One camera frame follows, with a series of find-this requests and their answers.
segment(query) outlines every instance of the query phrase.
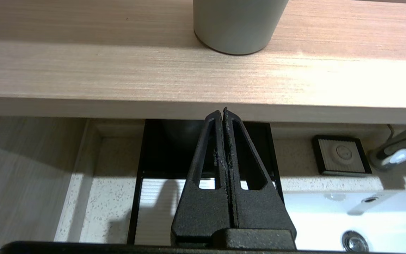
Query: gray cylindrical container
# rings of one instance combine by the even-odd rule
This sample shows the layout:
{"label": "gray cylindrical container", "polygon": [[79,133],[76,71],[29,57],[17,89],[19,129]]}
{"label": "gray cylindrical container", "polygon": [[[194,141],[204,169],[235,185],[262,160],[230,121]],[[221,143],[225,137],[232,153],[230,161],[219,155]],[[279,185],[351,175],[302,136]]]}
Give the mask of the gray cylindrical container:
{"label": "gray cylindrical container", "polygon": [[288,0],[193,0],[193,28],[222,53],[251,54],[272,38]]}

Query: wood grain surface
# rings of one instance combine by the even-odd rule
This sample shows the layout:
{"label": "wood grain surface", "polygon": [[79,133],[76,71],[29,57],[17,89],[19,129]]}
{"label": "wood grain surface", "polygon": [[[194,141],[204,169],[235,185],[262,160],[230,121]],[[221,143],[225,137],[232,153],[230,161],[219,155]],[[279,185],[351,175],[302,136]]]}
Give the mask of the wood grain surface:
{"label": "wood grain surface", "polygon": [[84,119],[0,117],[0,247],[53,241]]}
{"label": "wood grain surface", "polygon": [[406,3],[290,0],[249,56],[205,48],[192,19],[191,0],[0,0],[0,115],[229,106],[257,121],[406,123]]}

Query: wooden shelf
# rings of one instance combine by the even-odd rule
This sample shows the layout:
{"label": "wooden shelf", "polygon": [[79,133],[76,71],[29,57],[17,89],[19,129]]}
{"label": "wooden shelf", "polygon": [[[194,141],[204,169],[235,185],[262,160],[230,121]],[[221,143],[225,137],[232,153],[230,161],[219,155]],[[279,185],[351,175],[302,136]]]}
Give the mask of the wooden shelf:
{"label": "wooden shelf", "polygon": [[0,115],[406,123],[406,3],[290,0],[249,56],[191,0],[0,0]]}

